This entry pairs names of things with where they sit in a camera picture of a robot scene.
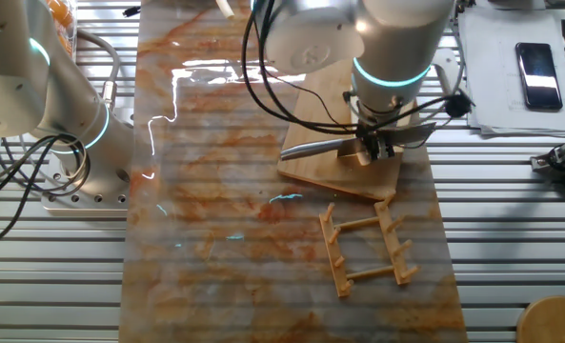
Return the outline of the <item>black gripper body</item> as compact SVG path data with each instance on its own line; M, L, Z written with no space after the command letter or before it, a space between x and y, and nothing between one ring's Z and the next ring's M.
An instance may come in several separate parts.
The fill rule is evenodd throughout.
M402 143L403 133L397 127L384 127L374 129L367 127L363 141L369 144L399 145Z

